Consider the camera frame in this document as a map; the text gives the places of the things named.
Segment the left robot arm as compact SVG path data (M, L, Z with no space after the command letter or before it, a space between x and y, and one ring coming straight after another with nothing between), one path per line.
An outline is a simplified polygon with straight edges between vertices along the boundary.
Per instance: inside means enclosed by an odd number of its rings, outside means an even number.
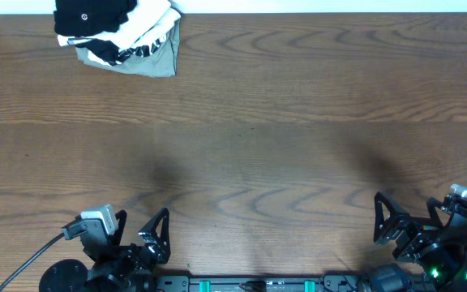
M79 238L93 266L61 260L44 272L39 291L157 291L152 272L171 255L169 210L162 208L139 230L143 245L121 244L126 219L126 211L116 213L112 205L105 204L82 211L63 226L64 239Z

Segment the black t-shirt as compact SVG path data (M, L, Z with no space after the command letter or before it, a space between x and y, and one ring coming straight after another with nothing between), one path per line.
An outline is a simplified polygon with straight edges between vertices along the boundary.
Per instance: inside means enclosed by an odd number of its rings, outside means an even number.
M136 0L56 0L54 31L65 37L116 32L137 7Z

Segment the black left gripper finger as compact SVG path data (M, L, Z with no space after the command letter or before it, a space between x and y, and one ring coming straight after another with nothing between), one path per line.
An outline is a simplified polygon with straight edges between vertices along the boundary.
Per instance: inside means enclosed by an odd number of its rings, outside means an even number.
M144 246L156 260L168 260L171 255L169 210L162 208L139 230L139 236L144 240Z
M117 229L114 231L112 235L109 236L110 242L114 246L119 246L122 240L123 231L126 225L127 219L127 212L125 210L120 210L115 214L115 219L117 220Z

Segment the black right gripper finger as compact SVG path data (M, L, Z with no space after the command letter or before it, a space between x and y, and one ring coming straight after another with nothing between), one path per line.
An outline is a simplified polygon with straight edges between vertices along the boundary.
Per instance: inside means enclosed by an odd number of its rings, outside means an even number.
M429 214L429 225L434 226L435 228L442 228L443 223L440 220L439 214L437 213L438 209L442 209L443 203L433 197L429 198L426 202L427 211Z
M410 215L388 195L379 191L375 195L375 228L373 240L376 245L385 245L396 240L405 229Z

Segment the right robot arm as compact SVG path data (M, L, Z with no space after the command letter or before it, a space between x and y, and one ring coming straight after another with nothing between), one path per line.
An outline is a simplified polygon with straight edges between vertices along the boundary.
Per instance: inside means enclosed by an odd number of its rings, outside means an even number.
M358 291L467 291L467 187L453 184L442 201L429 198L427 217L410 215L383 192L374 202L374 243L395 242L395 261L417 264L423 273L385 265L363 276Z

